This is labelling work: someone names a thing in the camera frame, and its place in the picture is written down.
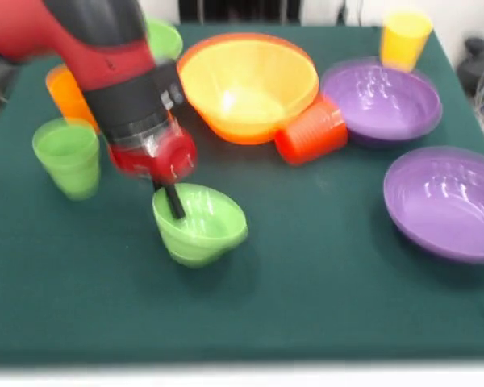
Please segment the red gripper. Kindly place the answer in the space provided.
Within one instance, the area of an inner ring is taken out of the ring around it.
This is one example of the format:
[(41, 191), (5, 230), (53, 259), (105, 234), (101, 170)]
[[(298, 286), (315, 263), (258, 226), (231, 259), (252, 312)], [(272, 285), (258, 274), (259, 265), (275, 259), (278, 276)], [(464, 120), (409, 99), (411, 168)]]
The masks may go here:
[[(151, 178), (155, 192), (162, 188), (158, 181), (180, 181), (190, 175), (198, 155), (192, 136), (182, 129), (151, 134), (137, 148), (109, 144), (108, 152), (121, 172)], [(186, 212), (175, 185), (165, 185), (164, 190), (173, 217), (183, 219)]]

